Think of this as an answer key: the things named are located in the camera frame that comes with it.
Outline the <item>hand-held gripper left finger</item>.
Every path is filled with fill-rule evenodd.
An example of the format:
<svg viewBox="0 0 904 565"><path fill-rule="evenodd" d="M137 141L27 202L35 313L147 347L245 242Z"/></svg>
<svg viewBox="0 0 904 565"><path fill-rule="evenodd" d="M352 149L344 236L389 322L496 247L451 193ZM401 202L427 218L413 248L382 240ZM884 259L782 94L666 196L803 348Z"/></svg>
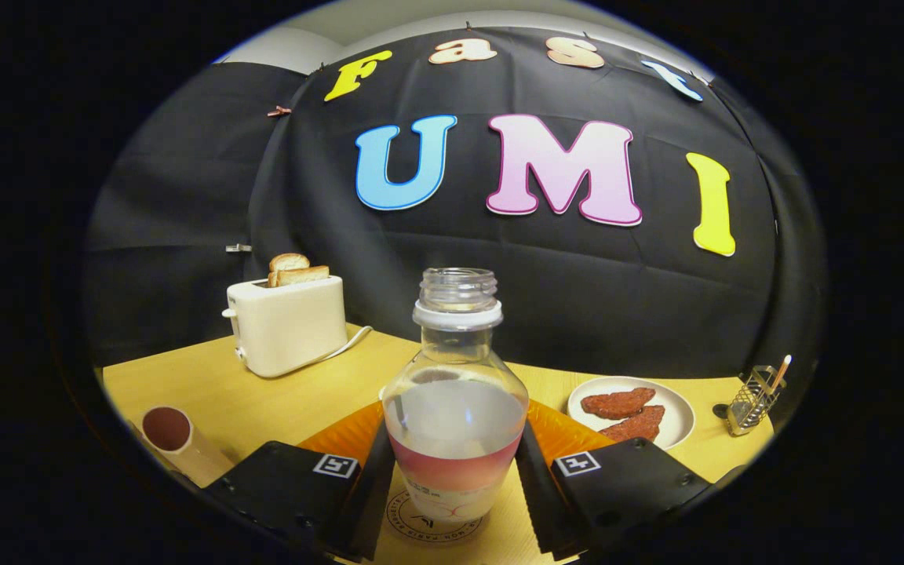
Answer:
<svg viewBox="0 0 904 565"><path fill-rule="evenodd" d="M295 551L361 562L374 558L394 464L373 402L298 446L263 443L205 493Z"/></svg>

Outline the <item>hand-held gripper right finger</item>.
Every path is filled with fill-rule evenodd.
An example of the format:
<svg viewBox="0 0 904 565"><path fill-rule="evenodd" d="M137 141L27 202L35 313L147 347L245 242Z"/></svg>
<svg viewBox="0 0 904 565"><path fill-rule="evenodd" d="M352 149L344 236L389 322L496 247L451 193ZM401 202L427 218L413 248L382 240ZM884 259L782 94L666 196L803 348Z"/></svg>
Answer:
<svg viewBox="0 0 904 565"><path fill-rule="evenodd" d="M557 559L657 541L724 486L646 439L615 443L533 400L516 464L539 550Z"/></svg>

